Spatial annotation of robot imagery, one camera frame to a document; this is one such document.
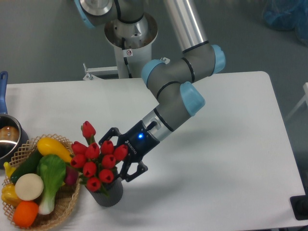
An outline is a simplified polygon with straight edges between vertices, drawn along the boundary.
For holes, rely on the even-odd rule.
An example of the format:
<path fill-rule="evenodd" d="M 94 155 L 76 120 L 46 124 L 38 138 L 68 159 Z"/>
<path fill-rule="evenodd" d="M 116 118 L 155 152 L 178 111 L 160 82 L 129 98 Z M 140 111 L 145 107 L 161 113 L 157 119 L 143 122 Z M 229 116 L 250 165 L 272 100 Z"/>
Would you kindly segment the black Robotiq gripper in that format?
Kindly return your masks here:
<path fill-rule="evenodd" d="M 124 134 L 121 134 L 118 128 L 112 127 L 99 140 L 98 144 L 102 145 L 112 137 L 118 137 L 117 146 L 125 144 L 128 147 L 128 155 L 118 174 L 122 180 L 130 182 L 148 170 L 143 163 L 143 157 L 160 143 L 150 134 L 150 129 L 155 125 L 157 125 L 156 122 L 151 122 L 145 126 L 142 121 L 139 121 Z"/>

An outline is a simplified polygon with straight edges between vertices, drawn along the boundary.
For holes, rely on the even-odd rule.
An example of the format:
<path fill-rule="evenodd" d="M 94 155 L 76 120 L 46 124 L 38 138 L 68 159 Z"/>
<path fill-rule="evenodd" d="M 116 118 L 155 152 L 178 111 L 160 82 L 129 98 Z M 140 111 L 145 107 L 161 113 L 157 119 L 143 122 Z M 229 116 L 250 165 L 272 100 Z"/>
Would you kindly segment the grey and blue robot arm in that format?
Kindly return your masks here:
<path fill-rule="evenodd" d="M 210 45 L 191 0 L 164 2 L 183 57 L 166 63 L 152 59 L 152 43 L 157 37 L 156 21 L 144 11 L 141 0 L 77 0 L 75 5 L 88 27 L 104 25 L 107 41 L 113 46 L 116 67 L 101 73 L 117 72 L 119 78 L 142 78 L 158 101 L 158 106 L 125 134 L 111 128 L 103 137 L 118 137 L 118 145 L 128 146 L 128 155 L 117 177 L 131 181 L 147 170 L 143 157 L 205 104 L 193 86 L 225 67 L 225 55 Z"/>

